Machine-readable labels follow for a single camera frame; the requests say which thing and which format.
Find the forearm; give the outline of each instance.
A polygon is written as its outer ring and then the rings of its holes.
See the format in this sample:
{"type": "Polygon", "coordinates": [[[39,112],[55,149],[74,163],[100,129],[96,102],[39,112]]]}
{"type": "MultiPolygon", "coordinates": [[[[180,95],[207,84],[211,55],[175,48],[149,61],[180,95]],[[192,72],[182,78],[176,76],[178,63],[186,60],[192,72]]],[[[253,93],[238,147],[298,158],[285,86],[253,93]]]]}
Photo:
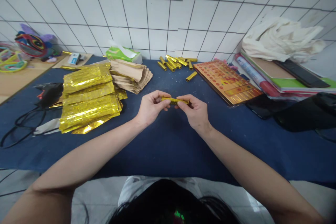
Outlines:
{"type": "Polygon", "coordinates": [[[142,123],[133,119],[82,144],[51,166],[30,189],[74,190],[94,176],[144,129],[142,123]]]}

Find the crumpled white fabric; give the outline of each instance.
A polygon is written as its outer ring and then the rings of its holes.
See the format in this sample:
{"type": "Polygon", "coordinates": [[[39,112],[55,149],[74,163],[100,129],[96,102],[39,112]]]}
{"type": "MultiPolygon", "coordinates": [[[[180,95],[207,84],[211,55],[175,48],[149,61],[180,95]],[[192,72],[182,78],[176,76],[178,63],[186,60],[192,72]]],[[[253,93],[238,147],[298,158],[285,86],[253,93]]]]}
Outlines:
{"type": "Polygon", "coordinates": [[[300,22],[277,17],[251,28],[243,38],[242,48],[248,56],[267,61],[307,62],[325,48],[323,40],[313,38],[321,26],[302,28],[300,22]]]}

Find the table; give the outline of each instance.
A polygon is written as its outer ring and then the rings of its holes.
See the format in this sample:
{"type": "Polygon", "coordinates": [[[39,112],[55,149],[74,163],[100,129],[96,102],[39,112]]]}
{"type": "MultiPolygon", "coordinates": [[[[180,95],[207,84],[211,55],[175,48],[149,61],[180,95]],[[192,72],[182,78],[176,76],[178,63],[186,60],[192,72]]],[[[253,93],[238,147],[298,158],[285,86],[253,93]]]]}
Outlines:
{"type": "MultiPolygon", "coordinates": [[[[101,61],[92,57],[89,64],[101,61]]],[[[157,61],[144,60],[153,72],[148,85],[135,95],[127,92],[120,116],[112,118],[85,135],[61,134],[29,137],[20,144],[0,150],[0,167],[46,171],[62,156],[90,139],[132,119],[138,112],[141,97],[154,90],[170,93],[172,97],[192,94],[207,102],[211,124],[265,161],[288,180],[306,180],[334,187],[336,182],[336,144],[320,138],[314,131],[291,133],[273,119],[261,120],[245,105],[229,108],[224,100],[197,75],[190,82],[188,68],[176,72],[163,71],[157,61]]],[[[63,69],[51,69],[14,97],[0,106],[0,136],[14,120],[31,110],[39,90],[35,84],[62,82],[63,69]]],[[[45,122],[60,116],[60,111],[48,112],[45,122]]],[[[34,125],[37,117],[31,120],[34,125]]],[[[25,132],[17,132],[18,137],[25,132]]],[[[213,181],[237,184],[205,142],[189,126],[181,110],[162,111],[155,123],[145,129],[128,146],[112,158],[96,177],[146,175],[160,177],[201,177],[213,181]]]]}

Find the right hand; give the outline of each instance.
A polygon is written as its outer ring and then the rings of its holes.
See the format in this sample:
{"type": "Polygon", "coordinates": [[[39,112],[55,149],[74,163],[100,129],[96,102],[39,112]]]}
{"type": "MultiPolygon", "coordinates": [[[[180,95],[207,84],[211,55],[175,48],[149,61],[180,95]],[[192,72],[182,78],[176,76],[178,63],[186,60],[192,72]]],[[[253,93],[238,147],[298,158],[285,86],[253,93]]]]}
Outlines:
{"type": "Polygon", "coordinates": [[[189,101],[190,106],[179,101],[175,108],[180,108],[187,115],[190,126],[197,131],[198,134],[207,133],[212,129],[208,120],[208,105],[197,99],[191,94],[178,96],[177,99],[189,101]]]}

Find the colorful toy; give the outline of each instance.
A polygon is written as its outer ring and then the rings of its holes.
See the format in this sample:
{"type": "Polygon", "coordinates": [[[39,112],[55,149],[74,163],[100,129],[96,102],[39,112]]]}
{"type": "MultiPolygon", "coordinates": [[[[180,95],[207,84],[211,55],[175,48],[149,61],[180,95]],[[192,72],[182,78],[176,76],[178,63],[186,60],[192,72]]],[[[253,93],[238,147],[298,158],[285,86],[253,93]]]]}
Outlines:
{"type": "Polygon", "coordinates": [[[52,48],[51,40],[55,39],[52,34],[45,34],[39,36],[32,28],[25,24],[20,24],[23,31],[19,31],[16,35],[15,41],[23,53],[41,58],[42,61],[52,59],[61,55],[62,52],[56,51],[52,48]]]}

